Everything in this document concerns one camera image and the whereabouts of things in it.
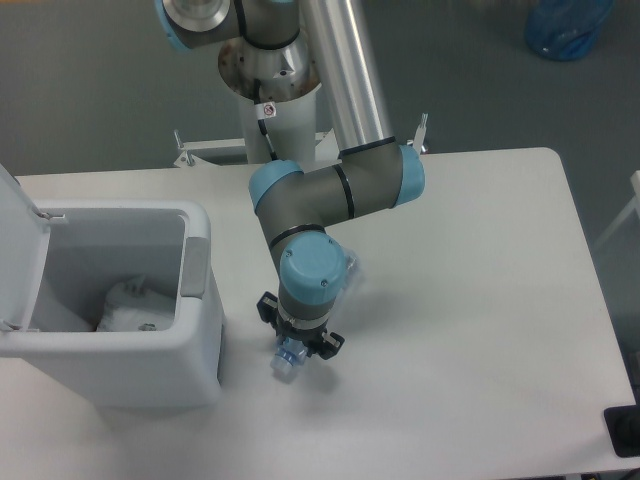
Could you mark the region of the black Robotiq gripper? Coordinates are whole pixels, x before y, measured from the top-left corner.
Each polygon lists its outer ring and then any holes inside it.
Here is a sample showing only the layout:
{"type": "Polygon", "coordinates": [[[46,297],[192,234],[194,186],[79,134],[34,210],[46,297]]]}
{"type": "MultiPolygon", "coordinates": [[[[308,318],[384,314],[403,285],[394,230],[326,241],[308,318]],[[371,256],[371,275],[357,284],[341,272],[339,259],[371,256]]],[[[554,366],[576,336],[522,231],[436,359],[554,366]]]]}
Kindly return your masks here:
{"type": "Polygon", "coordinates": [[[308,358],[317,355],[323,360],[329,360],[340,352],[345,342],[341,335],[328,332],[326,323],[314,328],[299,329],[278,319],[278,298],[271,292],[266,291],[256,307],[261,321],[273,328],[279,343],[287,340],[301,342],[307,349],[308,358]]]}

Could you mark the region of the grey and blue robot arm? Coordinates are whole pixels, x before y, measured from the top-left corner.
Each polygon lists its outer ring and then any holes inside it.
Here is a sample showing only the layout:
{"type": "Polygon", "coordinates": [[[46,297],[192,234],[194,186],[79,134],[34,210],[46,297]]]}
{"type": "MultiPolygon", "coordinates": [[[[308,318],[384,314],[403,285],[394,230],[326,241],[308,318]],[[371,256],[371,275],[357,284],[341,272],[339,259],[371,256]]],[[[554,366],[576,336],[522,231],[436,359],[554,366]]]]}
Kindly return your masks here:
{"type": "Polygon", "coordinates": [[[192,50],[222,43],[219,69],[249,100],[266,163],[249,192],[279,277],[258,302],[278,346],[276,369],[337,355],[328,330],[351,267],[331,225],[417,199],[425,187],[420,145],[396,141],[384,105],[359,1],[159,1],[168,41],[192,50]],[[273,123],[284,102],[327,92],[336,164],[311,172],[285,155],[273,123]]]}

